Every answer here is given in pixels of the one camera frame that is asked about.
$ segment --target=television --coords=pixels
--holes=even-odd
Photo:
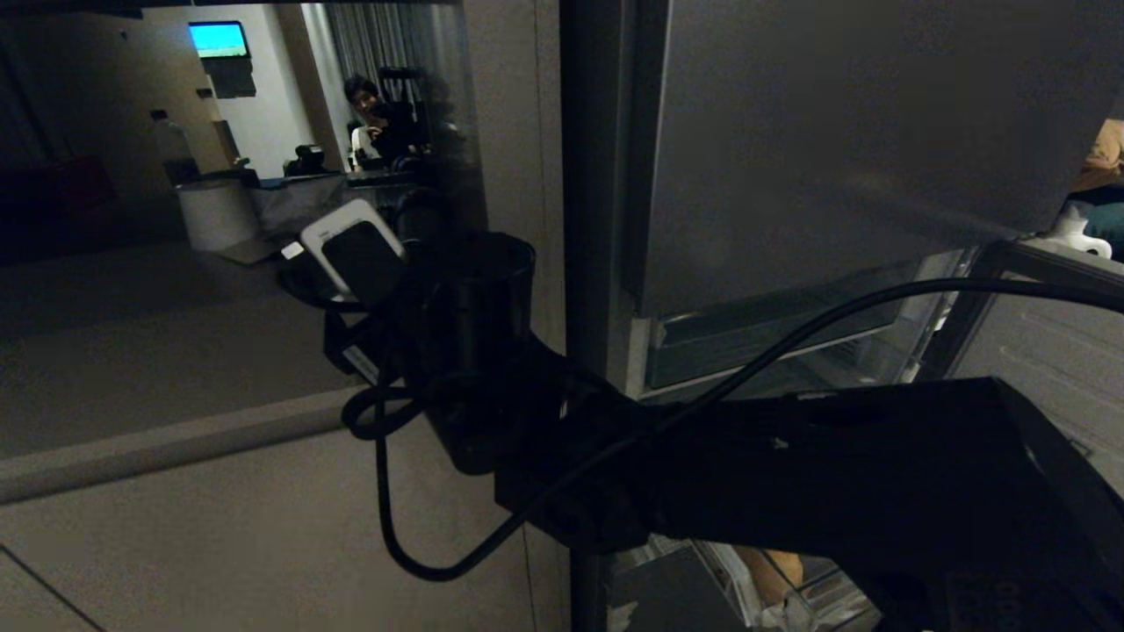
[[[250,56],[242,22],[190,22],[188,30],[191,33],[196,51],[205,60]]]

